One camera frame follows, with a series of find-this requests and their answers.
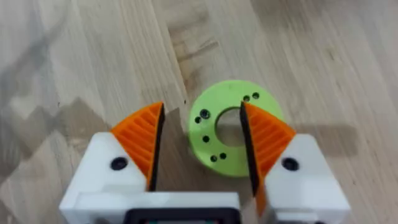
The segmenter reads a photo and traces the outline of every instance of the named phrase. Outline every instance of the wooden table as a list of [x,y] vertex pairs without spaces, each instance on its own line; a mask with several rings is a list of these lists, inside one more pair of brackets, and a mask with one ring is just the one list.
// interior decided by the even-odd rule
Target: wooden table
[[158,189],[237,190],[256,223],[248,179],[204,168],[185,137],[195,98],[227,79],[317,138],[346,223],[397,223],[397,21],[395,0],[0,0],[0,223],[63,223],[90,137],[160,100]]

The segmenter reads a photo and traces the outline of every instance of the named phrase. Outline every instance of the green 3d-printed disc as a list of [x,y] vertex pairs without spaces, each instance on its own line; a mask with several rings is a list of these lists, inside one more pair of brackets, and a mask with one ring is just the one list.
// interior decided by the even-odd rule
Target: green 3d-printed disc
[[216,124],[223,112],[239,108],[243,100],[283,120],[278,102],[267,91],[251,82],[228,80],[211,86],[196,99],[188,123],[188,137],[199,161],[232,177],[249,175],[246,150],[224,145],[216,136]]

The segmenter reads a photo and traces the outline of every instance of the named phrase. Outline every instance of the center hole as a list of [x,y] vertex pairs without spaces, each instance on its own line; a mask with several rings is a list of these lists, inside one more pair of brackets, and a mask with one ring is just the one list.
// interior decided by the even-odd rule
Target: center hole
[[239,108],[230,108],[220,114],[216,123],[216,135],[226,146],[244,145]]

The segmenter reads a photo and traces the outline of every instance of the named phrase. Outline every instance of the small hole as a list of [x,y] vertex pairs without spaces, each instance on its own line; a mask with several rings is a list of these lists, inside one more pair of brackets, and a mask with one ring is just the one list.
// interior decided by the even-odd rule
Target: small hole
[[195,118],[195,122],[196,122],[196,124],[199,124],[199,123],[200,123],[200,121],[201,121],[201,118],[200,118],[200,117],[196,117],[196,118]]
[[250,101],[250,96],[244,96],[243,97],[243,101],[245,101],[245,102],[249,102]]
[[202,138],[202,140],[203,140],[205,143],[208,143],[208,142],[210,141],[210,138],[209,138],[209,136],[204,136],[204,137]]
[[260,98],[260,94],[259,93],[253,93],[252,96],[253,96],[254,99]]
[[127,166],[127,159],[124,157],[114,158],[111,162],[112,170],[122,170]]
[[216,156],[211,156],[211,157],[210,157],[210,160],[211,160],[212,162],[216,162],[216,161],[217,161],[217,157],[216,157]]
[[203,110],[200,111],[200,116],[203,119],[209,119],[210,118],[210,112],[208,110],[206,110],[206,109],[203,109]]
[[285,169],[290,171],[297,171],[300,168],[299,163],[295,159],[290,157],[283,159],[282,165],[283,167],[285,167]]

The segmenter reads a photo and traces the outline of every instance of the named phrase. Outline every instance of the orange gripper pad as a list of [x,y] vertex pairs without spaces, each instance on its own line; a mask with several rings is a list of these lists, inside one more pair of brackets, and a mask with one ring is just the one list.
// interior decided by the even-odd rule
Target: orange gripper pad
[[274,115],[246,102],[242,102],[240,120],[257,213],[261,215],[266,207],[264,178],[295,136],[295,131]]
[[133,113],[111,130],[145,175],[148,191],[154,191],[156,187],[164,118],[164,104],[158,102]]

